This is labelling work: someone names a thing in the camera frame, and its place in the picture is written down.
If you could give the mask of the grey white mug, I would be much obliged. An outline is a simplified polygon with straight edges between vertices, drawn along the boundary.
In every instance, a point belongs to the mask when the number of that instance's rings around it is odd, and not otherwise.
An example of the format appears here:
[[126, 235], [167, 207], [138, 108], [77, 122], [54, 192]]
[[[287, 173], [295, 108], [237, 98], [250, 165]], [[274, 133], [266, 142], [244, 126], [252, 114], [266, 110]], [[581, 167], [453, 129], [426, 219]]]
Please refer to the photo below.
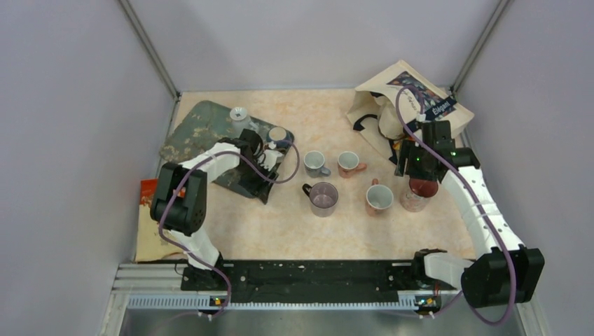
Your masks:
[[232, 108], [229, 116], [231, 125], [237, 135], [241, 134], [244, 129], [251, 129], [251, 117], [245, 107], [236, 106]]

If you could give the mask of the salmon mug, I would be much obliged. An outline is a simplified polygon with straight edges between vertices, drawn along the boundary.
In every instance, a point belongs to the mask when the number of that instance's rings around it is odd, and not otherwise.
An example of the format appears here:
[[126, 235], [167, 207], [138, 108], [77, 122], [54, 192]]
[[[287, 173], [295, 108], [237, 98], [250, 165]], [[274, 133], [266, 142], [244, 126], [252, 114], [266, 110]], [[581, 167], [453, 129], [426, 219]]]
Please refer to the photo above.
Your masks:
[[394, 203], [394, 193], [383, 184], [380, 184], [377, 178], [371, 182], [371, 186], [366, 191], [366, 213], [369, 216], [382, 215]]
[[362, 163], [359, 156], [352, 151], [344, 151], [338, 156], [338, 173], [344, 179], [351, 178], [367, 169], [367, 164]]

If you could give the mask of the salmon mug front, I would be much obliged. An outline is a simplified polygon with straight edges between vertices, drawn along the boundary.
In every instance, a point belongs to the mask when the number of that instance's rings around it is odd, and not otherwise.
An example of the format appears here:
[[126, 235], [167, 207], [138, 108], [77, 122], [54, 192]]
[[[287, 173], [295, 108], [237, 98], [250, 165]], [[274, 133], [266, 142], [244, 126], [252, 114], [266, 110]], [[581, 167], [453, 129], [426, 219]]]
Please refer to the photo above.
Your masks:
[[359, 156], [352, 151], [344, 151], [338, 156], [338, 173], [344, 179], [351, 178], [367, 169], [367, 164], [362, 163]]

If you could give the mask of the green floral tray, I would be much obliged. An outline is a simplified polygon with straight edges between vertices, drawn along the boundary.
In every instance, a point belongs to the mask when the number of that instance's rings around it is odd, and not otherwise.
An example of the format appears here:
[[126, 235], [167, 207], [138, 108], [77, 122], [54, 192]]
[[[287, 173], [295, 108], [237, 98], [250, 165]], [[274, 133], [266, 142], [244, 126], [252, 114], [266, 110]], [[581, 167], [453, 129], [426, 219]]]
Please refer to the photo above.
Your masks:
[[[197, 103], [166, 138], [159, 151], [161, 158], [166, 162], [184, 162], [209, 150], [224, 137], [239, 137], [239, 129], [233, 126], [230, 112], [231, 108], [213, 101]], [[244, 163], [220, 175], [214, 182], [241, 196], [257, 198], [264, 204], [268, 203], [273, 187]]]

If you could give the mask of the light blue mug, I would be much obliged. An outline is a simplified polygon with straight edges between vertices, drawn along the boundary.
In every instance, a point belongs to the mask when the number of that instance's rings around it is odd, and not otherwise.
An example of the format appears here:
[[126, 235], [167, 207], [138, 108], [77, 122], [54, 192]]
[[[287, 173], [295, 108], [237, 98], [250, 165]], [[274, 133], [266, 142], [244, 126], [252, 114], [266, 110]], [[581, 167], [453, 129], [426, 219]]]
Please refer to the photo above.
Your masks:
[[305, 154], [303, 164], [306, 174], [310, 178], [329, 177], [331, 170], [326, 167], [326, 160], [323, 153], [312, 150]]

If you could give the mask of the lilac mug black handle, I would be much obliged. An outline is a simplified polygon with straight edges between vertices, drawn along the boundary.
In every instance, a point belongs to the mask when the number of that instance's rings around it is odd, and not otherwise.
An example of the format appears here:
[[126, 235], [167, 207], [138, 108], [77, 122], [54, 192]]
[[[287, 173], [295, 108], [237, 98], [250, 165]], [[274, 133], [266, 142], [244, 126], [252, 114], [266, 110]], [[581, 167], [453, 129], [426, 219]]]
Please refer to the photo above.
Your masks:
[[319, 182], [313, 185], [304, 183], [302, 191], [308, 197], [312, 213], [320, 218], [329, 217], [338, 203], [338, 190], [328, 182]]

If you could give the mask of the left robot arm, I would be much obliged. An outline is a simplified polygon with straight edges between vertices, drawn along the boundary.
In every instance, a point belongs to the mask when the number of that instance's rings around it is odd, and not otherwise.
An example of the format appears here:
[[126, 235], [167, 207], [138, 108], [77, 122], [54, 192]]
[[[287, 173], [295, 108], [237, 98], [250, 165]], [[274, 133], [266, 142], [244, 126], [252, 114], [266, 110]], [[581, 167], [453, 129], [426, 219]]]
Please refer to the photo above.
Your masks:
[[192, 159], [162, 166], [150, 216], [158, 224], [160, 238], [181, 249], [188, 264], [199, 269], [198, 281], [206, 288], [220, 287], [225, 278], [223, 268], [216, 265], [220, 252], [203, 228], [209, 184], [235, 171], [244, 188], [267, 188], [277, 182], [275, 170], [290, 146], [287, 140], [266, 143], [245, 129], [238, 138], [224, 137]]

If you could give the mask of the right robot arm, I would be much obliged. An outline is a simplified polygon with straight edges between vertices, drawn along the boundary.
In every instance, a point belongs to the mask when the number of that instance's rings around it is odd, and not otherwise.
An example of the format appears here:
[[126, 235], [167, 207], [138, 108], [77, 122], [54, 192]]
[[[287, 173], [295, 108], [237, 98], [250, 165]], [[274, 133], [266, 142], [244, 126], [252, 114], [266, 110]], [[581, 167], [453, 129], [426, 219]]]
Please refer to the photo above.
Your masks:
[[448, 121], [421, 124], [422, 144], [403, 141], [395, 174], [437, 182], [453, 197], [471, 236], [475, 261], [442, 250], [415, 254], [412, 282], [430, 288], [438, 280], [460, 289], [473, 308], [529, 302], [545, 260], [528, 248], [499, 211], [470, 148], [458, 148]]

